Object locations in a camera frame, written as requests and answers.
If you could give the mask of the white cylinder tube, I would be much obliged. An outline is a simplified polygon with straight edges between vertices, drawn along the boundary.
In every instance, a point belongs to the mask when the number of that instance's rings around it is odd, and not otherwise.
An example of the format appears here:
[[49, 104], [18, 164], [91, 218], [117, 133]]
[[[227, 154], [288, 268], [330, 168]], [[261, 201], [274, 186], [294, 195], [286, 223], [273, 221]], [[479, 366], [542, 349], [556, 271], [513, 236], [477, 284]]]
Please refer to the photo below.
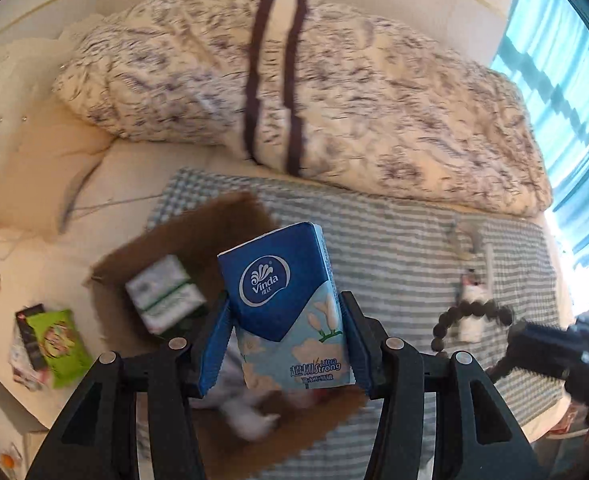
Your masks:
[[494, 280], [494, 250], [490, 242], [485, 242], [485, 273], [487, 274], [487, 283], [491, 284]]

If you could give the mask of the blue Vinda tissue pack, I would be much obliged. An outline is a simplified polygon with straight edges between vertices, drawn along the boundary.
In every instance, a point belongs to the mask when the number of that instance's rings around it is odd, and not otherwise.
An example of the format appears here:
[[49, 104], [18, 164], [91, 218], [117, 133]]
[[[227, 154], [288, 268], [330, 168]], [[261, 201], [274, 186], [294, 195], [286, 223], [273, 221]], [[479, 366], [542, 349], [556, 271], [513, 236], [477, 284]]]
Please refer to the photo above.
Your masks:
[[323, 230], [298, 222], [217, 255], [248, 388], [351, 385], [347, 336]]

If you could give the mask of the green snack packet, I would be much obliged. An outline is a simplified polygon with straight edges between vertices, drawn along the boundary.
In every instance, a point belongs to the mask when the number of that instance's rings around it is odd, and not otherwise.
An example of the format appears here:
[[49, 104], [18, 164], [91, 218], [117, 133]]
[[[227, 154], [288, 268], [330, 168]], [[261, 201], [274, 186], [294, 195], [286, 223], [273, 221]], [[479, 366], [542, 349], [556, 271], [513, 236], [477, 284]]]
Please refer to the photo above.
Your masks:
[[28, 324], [52, 376], [52, 388], [70, 386], [90, 369], [93, 359], [78, 333], [71, 310], [34, 314], [28, 317]]

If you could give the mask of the white cream tube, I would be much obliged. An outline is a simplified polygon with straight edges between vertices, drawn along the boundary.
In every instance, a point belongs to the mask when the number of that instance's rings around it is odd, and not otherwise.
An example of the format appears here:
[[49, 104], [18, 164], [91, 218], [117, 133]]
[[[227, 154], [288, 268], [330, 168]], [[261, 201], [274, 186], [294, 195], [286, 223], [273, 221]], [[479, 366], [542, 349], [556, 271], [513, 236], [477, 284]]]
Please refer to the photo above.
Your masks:
[[462, 312], [459, 320], [459, 341], [477, 344], [483, 335], [485, 304], [491, 299], [487, 285], [473, 269], [464, 272], [459, 289], [457, 307]]

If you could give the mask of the white green medicine box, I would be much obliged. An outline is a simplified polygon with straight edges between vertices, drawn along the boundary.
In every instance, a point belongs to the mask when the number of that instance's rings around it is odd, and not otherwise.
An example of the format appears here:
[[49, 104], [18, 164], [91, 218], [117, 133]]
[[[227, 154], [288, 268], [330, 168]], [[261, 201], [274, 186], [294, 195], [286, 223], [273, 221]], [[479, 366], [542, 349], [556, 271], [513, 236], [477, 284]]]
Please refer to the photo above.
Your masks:
[[150, 334], [160, 336], [206, 303], [176, 255], [166, 255], [125, 284]]

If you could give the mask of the blue striped curtain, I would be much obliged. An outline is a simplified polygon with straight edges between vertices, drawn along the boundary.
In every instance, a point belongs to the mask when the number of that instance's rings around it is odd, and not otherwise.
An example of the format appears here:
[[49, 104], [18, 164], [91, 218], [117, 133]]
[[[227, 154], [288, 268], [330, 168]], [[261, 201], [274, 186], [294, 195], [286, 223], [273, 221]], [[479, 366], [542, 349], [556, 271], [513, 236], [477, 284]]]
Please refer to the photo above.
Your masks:
[[513, 0], [491, 66], [523, 94], [557, 226], [589, 268], [589, 29], [569, 0]]

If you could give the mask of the green checkered cloth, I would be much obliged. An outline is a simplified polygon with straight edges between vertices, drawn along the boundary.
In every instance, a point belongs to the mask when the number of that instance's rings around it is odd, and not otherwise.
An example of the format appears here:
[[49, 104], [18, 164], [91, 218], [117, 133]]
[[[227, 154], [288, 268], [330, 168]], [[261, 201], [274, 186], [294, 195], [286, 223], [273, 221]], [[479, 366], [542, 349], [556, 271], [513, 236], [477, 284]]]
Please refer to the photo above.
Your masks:
[[[323, 228], [335, 281], [391, 335], [429, 351], [432, 327], [454, 304], [464, 263], [448, 240], [456, 220], [477, 223], [493, 250], [492, 294], [517, 320], [559, 326], [557, 271], [545, 231], [534, 223], [461, 214], [337, 188], [275, 179], [222, 176], [184, 168], [168, 181], [147, 229], [218, 194], [249, 190], [279, 224]], [[531, 441], [554, 427], [569, 405], [558, 380], [515, 370], [497, 383]], [[247, 479], [363, 479], [381, 402], [368, 401], [327, 437]]]

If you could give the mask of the clear tape roll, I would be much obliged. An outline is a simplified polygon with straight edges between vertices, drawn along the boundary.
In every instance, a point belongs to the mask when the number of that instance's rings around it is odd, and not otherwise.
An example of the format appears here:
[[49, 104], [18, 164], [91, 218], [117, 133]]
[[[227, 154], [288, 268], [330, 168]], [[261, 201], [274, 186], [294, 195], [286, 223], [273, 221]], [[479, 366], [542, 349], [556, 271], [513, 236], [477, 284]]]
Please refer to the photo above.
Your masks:
[[482, 224], [478, 221], [455, 220], [447, 234], [451, 248], [459, 260], [479, 258], [483, 250]]

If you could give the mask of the floral beige quilt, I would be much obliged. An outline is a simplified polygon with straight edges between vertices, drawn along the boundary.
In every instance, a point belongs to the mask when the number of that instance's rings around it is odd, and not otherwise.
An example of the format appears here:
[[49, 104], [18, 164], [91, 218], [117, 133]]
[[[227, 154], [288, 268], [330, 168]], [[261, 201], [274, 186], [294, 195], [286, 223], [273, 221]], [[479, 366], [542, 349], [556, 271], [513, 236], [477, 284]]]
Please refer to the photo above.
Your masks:
[[553, 200], [515, 84], [346, 4], [145, 0], [102, 18], [54, 90], [119, 138], [363, 193], [518, 217]]

